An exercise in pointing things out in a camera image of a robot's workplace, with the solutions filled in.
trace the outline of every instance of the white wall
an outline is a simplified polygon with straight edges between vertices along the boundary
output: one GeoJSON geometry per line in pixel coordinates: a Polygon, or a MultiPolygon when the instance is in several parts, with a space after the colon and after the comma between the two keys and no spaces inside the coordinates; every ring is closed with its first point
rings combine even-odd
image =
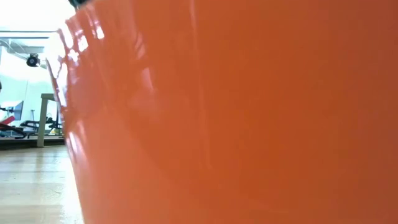
{"type": "MultiPolygon", "coordinates": [[[[2,90],[0,92],[0,105],[7,101],[24,101],[22,118],[20,121],[13,121],[11,125],[18,126],[22,121],[40,118],[41,94],[53,93],[49,72],[41,67],[32,68],[26,65],[26,61],[7,53],[2,47],[0,49],[0,82],[2,90]]],[[[56,117],[57,104],[49,101],[47,116],[53,119],[56,117]]],[[[0,120],[6,116],[5,112],[0,111],[0,120]]]]}

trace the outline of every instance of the wooden floor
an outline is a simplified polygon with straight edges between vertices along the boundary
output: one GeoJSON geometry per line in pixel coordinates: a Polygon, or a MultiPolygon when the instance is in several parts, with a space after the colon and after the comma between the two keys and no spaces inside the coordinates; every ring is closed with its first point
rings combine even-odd
{"type": "Polygon", "coordinates": [[[83,223],[65,147],[0,151],[0,224],[83,223]]]}

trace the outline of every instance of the table leg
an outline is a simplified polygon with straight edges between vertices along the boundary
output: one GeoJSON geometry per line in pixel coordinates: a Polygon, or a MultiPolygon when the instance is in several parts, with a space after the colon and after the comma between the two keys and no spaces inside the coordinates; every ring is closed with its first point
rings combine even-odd
{"type": "Polygon", "coordinates": [[[42,108],[40,109],[39,132],[37,133],[37,147],[44,147],[44,129],[47,115],[48,99],[42,98],[42,108]]]}

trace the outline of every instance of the glossy orange surface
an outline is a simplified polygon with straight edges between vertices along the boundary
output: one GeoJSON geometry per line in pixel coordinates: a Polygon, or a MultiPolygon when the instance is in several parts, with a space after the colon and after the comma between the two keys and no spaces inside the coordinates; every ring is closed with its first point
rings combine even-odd
{"type": "Polygon", "coordinates": [[[397,223],[397,9],[79,10],[49,64],[86,223],[397,223]]]}

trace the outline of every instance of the orange container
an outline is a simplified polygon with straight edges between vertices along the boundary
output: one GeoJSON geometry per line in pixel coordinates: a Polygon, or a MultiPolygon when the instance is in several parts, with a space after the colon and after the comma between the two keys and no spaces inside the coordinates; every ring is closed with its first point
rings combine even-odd
{"type": "Polygon", "coordinates": [[[398,223],[397,6],[80,9],[48,60],[86,223],[398,223]]]}

